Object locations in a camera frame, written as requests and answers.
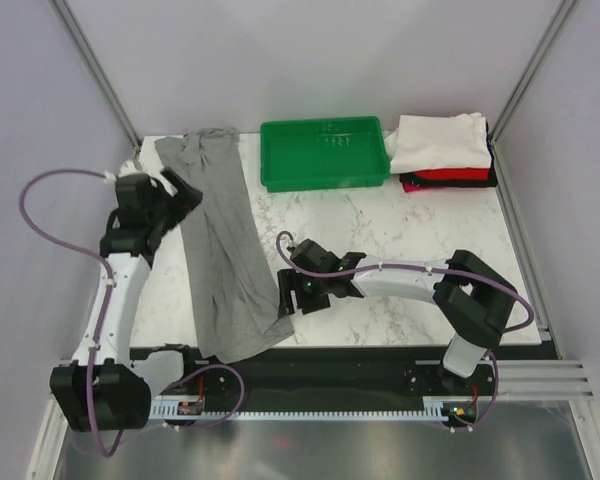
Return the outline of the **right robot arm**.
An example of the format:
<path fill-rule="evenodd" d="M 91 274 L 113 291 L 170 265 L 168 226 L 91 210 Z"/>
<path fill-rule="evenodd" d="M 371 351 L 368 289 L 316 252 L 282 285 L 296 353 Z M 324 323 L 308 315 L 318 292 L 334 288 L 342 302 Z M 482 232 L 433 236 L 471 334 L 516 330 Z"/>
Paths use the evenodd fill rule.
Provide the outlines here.
<path fill-rule="evenodd" d="M 279 314 L 308 315 L 330 299 L 396 297 L 437 307 L 454 330 L 438 368 L 447 392 L 463 392 L 485 355 L 497 347 L 518 299 L 517 290 L 478 256 L 457 250 L 448 260 L 406 262 L 362 252 L 339 257 L 307 239 L 279 247 Z"/>

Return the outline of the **grey t-shirt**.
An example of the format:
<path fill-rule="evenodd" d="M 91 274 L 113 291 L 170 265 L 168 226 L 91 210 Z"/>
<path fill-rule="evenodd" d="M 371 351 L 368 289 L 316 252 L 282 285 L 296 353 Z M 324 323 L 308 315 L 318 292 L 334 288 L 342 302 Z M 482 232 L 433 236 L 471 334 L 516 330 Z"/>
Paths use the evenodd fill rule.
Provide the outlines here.
<path fill-rule="evenodd" d="M 223 363 L 291 337 L 254 221 L 233 129 L 207 128 L 155 142 L 162 164 L 203 195 L 180 228 L 198 347 Z"/>

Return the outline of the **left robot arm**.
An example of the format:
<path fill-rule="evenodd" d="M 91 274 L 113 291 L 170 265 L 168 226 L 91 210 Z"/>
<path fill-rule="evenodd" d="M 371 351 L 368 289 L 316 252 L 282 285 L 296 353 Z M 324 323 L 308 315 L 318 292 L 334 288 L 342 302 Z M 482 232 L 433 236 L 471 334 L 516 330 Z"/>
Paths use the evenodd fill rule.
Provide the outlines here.
<path fill-rule="evenodd" d="M 158 348 L 131 360 L 131 337 L 143 287 L 162 239 L 202 201 L 173 169 L 115 181 L 116 208 L 99 243 L 96 303 L 69 364 L 53 369 L 50 388 L 72 430 L 143 428 L 152 400 L 169 386 L 188 393 L 199 369 L 181 352 Z"/>

